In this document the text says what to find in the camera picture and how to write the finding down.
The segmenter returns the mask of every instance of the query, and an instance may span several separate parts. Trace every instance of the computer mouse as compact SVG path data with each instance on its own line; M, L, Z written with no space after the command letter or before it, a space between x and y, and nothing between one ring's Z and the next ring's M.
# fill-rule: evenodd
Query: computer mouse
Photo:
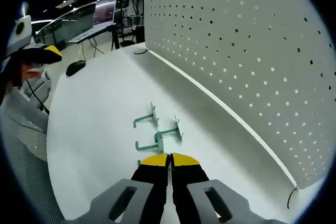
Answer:
M79 60L74 63L71 63L66 71L67 76L73 76L75 73L77 73L79 70L81 70L83 67L85 67L86 61L85 60Z

